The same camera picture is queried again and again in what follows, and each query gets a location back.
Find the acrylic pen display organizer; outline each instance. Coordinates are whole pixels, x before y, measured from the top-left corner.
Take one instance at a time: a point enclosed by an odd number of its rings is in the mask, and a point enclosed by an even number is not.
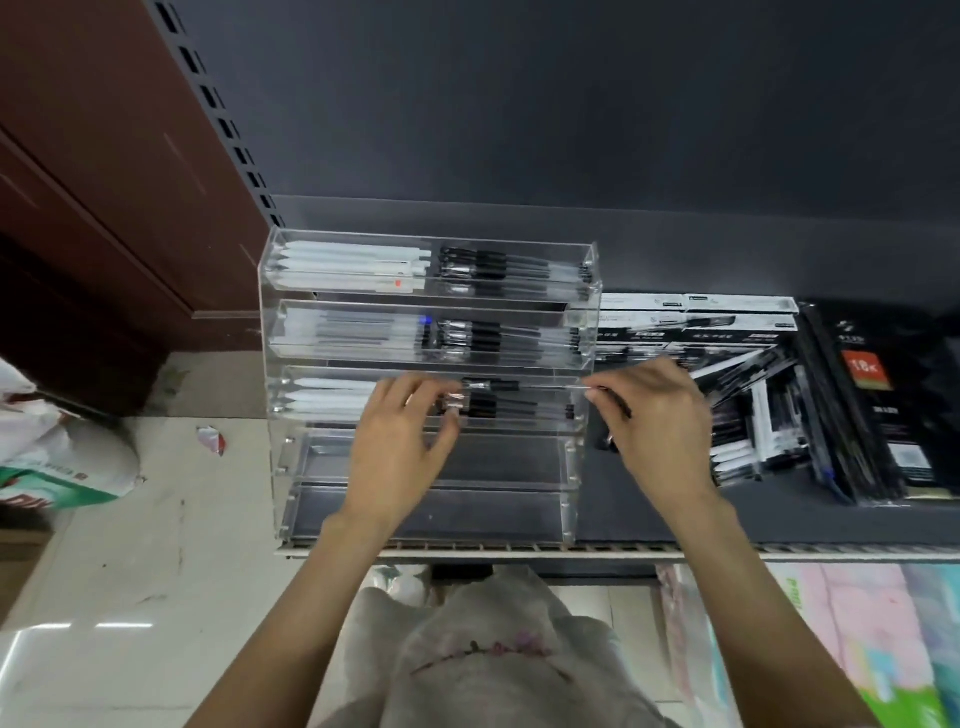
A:
[[[396,539],[558,545],[576,536],[601,294],[590,244],[274,228],[260,264],[278,538],[308,546],[343,502],[384,376],[460,379],[461,435]]]

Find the left hand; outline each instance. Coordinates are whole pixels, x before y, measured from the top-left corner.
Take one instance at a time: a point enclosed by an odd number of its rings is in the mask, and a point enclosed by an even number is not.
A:
[[[341,513],[374,523],[393,536],[437,479],[460,434],[457,411],[448,409],[433,447],[423,425],[437,399],[459,381],[407,373],[382,379],[370,395],[350,453],[347,498]]]

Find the wrist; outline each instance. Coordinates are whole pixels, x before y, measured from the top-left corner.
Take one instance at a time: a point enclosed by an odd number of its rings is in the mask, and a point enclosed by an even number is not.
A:
[[[709,479],[695,486],[671,488],[669,495],[658,498],[654,505],[671,528],[701,521],[732,508]]]
[[[711,485],[710,491],[690,494],[660,512],[678,541],[696,538],[719,522],[737,521],[736,509]]]
[[[339,534],[357,537],[364,542],[376,543],[383,547],[394,535],[396,525],[389,519],[373,512],[355,511],[344,505],[339,511],[328,516],[321,528],[324,534]]]

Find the hand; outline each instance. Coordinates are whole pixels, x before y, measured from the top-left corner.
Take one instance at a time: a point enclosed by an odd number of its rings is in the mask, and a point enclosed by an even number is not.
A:
[[[672,359],[659,357],[584,379],[640,490],[669,524],[686,506],[719,499],[710,477],[713,421],[696,382]]]
[[[385,539],[394,534],[433,485],[457,442],[455,409],[447,410],[430,449],[423,444],[423,424],[437,399],[460,387],[459,381],[414,373],[377,382],[353,440],[341,513],[375,523]]]

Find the red tag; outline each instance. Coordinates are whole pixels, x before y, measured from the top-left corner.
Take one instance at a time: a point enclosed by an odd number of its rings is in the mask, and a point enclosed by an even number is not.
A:
[[[860,389],[882,389],[892,392],[890,379],[883,371],[879,357],[873,352],[843,352],[853,383]]]

